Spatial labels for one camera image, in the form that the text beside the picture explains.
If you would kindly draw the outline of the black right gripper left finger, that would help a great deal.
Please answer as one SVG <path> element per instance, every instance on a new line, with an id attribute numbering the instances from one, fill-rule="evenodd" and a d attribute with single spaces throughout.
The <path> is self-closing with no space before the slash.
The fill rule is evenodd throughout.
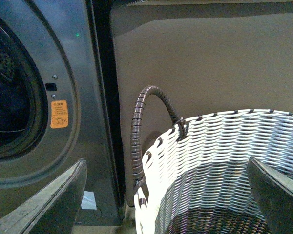
<path id="1" fill-rule="evenodd" d="M 80 159 L 18 208 L 0 219 L 0 234 L 70 234 L 87 180 Z"/>

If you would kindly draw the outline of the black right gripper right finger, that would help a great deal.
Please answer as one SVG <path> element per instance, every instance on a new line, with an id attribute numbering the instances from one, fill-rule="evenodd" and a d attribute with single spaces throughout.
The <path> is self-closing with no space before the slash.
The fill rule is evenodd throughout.
<path id="1" fill-rule="evenodd" d="M 293 180 L 250 157 L 247 176 L 251 193 L 273 234 L 293 234 Z"/>

